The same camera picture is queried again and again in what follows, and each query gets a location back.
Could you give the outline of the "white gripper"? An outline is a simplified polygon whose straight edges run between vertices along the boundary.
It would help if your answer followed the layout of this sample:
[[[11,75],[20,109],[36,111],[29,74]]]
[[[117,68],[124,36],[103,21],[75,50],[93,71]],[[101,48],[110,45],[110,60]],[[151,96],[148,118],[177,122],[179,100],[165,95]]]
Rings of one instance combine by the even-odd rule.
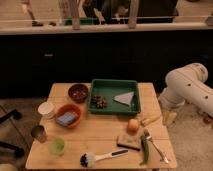
[[[163,125],[168,126],[169,118],[170,118],[169,125],[171,125],[177,117],[177,113],[175,111],[176,105],[164,97],[159,97],[158,100],[163,113]]]

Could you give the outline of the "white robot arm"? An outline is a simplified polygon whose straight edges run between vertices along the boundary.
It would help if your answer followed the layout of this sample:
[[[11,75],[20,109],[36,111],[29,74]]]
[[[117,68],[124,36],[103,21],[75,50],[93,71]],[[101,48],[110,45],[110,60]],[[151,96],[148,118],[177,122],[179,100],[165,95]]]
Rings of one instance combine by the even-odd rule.
[[[188,64],[167,73],[166,87],[158,97],[165,126],[175,120],[177,111],[185,102],[194,104],[213,118],[213,88],[205,84],[207,78],[208,71],[200,63]]]

